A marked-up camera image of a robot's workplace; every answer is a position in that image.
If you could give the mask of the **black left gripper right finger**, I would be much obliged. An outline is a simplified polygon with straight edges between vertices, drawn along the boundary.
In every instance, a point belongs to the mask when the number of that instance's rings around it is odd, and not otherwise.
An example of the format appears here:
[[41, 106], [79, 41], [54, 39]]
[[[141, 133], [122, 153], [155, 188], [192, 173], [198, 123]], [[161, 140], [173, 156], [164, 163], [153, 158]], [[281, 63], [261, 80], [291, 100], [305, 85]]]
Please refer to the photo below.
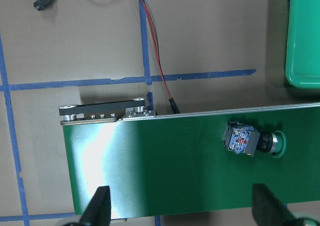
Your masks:
[[292, 213], [262, 183], [252, 186], [251, 213], [258, 226], [318, 226], [320, 221], [310, 214]]

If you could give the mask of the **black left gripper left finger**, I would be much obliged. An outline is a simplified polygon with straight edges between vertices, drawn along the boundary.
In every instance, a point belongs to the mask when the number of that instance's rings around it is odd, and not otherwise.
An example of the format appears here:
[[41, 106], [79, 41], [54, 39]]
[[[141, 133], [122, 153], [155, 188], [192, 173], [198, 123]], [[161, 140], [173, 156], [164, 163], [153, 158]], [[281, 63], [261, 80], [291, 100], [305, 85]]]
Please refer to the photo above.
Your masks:
[[111, 223], [111, 192], [109, 186], [99, 186], [85, 211], [78, 216], [59, 220], [56, 226], [109, 226]]

